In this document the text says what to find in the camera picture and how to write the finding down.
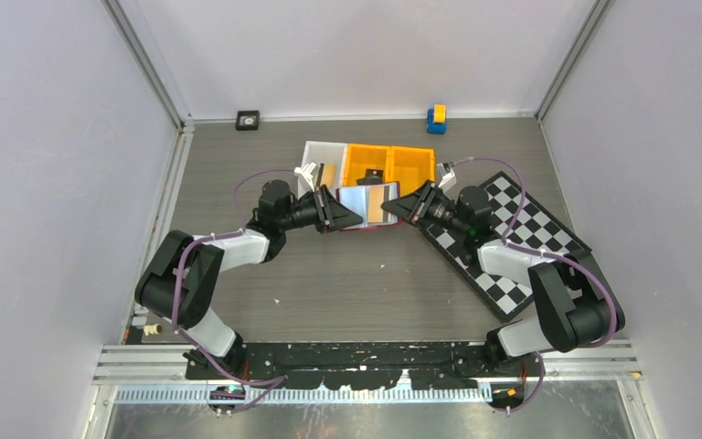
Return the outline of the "red card holder wallet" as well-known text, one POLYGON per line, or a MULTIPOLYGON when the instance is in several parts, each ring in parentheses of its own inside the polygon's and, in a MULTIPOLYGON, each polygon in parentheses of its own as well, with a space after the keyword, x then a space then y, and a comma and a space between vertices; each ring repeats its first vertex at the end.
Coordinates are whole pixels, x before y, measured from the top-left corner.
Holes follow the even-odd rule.
POLYGON ((399 217, 381 208, 384 202, 398 198, 399 192, 398 182, 339 188, 336 191, 338 201, 363 220, 360 224, 343 228, 343 231, 399 225, 399 217))

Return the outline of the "orange gold credit card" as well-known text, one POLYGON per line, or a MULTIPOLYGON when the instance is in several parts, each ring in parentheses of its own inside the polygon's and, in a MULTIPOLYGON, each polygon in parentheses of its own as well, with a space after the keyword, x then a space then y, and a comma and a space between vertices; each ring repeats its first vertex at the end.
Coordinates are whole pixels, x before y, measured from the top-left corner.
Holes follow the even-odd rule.
POLYGON ((333 163, 323 163, 321 165, 318 183, 328 187, 335 185, 336 165, 333 163))

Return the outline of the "dark grey credit card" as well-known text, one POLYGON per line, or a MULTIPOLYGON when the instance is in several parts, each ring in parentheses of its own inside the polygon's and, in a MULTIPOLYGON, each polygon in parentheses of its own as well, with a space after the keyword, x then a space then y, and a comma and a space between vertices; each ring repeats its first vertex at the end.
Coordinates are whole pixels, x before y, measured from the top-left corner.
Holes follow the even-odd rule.
POLYGON ((365 174, 356 181, 358 186, 375 186, 384 183, 384 172, 381 169, 367 169, 365 174))

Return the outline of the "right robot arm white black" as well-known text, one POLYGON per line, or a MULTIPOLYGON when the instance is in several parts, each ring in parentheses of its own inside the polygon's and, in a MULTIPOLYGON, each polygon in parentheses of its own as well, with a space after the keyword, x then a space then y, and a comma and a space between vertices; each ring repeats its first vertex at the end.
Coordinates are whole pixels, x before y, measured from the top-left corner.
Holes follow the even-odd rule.
POLYGON ((451 200, 426 181, 381 208, 412 226, 437 225, 456 234, 467 262, 530 289, 536 315, 486 336, 484 362, 497 375, 510 374, 530 354, 597 348, 623 325, 622 310, 590 252, 555 253, 510 241, 493 230, 491 201, 478 186, 451 200))

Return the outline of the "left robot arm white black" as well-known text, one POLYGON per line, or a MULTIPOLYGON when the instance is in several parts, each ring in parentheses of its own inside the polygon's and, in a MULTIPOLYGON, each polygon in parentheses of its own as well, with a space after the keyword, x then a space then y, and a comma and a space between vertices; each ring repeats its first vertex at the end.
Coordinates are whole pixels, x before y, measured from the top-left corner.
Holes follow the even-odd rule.
POLYGON ((296 197, 287 182, 269 181, 244 228, 207 236, 168 232, 135 286, 134 301, 186 335, 219 377, 234 378, 242 371, 245 349, 242 335, 211 307, 219 275, 271 261, 289 230, 313 227, 327 233, 362 221, 326 186, 296 197))

